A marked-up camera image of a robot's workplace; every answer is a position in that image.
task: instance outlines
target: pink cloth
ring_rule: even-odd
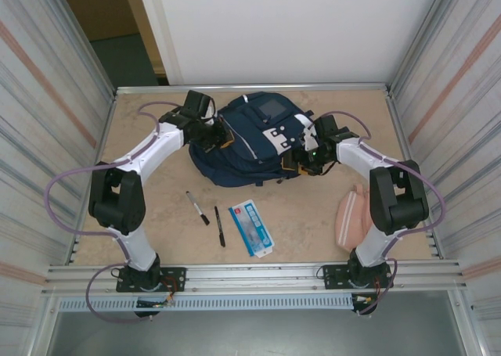
[[[351,252],[365,239],[372,225],[369,190],[364,190],[361,184],[357,184],[342,199],[337,209],[334,225],[336,244]]]

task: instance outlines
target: navy backpack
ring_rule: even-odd
[[[266,180],[295,178],[282,169],[282,155],[301,145],[300,135],[312,122],[305,112],[283,95],[256,92],[234,99],[218,111],[234,142],[206,153],[195,144],[189,155],[200,172],[225,187],[263,185]]]

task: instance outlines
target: floor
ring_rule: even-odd
[[[446,292],[390,292],[372,318],[348,310],[184,311],[116,325],[61,313],[48,354],[466,355]]]
[[[241,93],[214,92],[211,96],[222,107]],[[370,145],[382,153],[402,158],[391,117],[381,91],[283,92],[303,110],[320,115],[329,110],[344,110],[362,118],[373,133]],[[145,102],[169,100],[183,103],[185,94],[120,95],[111,124],[104,161],[126,154],[152,130],[151,120],[137,117],[136,109]],[[166,106],[151,106],[156,116]],[[340,117],[338,125],[347,125],[362,134],[351,119]],[[301,176],[263,187],[247,186],[226,189],[213,185],[198,172],[185,147],[170,156],[150,177],[145,186],[146,233],[163,264],[237,264],[346,261],[348,252],[335,243],[334,220],[341,199],[362,177],[349,167],[336,165],[323,177]],[[198,200],[211,224],[205,226],[186,197],[189,190]],[[228,207],[254,200],[274,241],[273,252],[257,259],[249,257],[243,240],[229,214]],[[226,238],[226,248],[219,245],[214,219],[217,205]],[[87,217],[85,230],[97,230],[94,219]],[[425,235],[405,237],[390,252],[398,259],[431,258]],[[122,261],[115,242],[106,237],[84,237],[74,259],[75,264],[100,265]]]
[[[115,88],[158,85],[140,34],[92,41],[91,46]]]

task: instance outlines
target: black marker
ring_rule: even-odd
[[[207,217],[204,215],[204,213],[202,212],[202,210],[200,209],[200,206],[198,206],[198,203],[196,203],[195,199],[193,198],[193,196],[191,195],[190,192],[186,191],[186,195],[188,196],[189,200],[191,201],[191,203],[193,204],[193,206],[195,207],[196,211],[198,212],[198,214],[200,215],[200,217],[202,218],[202,220],[204,221],[205,225],[209,225],[209,220],[207,219]]]
[[[221,243],[221,246],[224,248],[226,246],[226,242],[225,242],[225,236],[222,233],[221,218],[219,217],[219,211],[217,206],[214,206],[214,211],[216,212],[216,221],[218,221],[219,242]]]

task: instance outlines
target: white wall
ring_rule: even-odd
[[[172,85],[389,81],[433,0],[143,0]]]

